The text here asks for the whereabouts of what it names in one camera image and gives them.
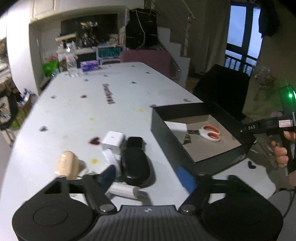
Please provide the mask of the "person's right hand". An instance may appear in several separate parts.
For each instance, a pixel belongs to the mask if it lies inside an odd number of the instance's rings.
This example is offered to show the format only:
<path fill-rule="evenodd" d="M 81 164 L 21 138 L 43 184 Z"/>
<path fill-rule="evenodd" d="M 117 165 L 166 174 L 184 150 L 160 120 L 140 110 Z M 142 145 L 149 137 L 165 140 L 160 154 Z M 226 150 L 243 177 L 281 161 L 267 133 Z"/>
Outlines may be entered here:
<path fill-rule="evenodd" d="M 286 139 L 289 141 L 295 140 L 295 133 L 284 131 L 283 132 Z M 280 147 L 276 144 L 276 141 L 272 141 L 271 145 L 274 147 L 274 154 L 276 157 L 276 161 L 280 168 L 285 168 L 288 164 L 289 157 L 287 155 L 287 149 L 285 147 Z"/>

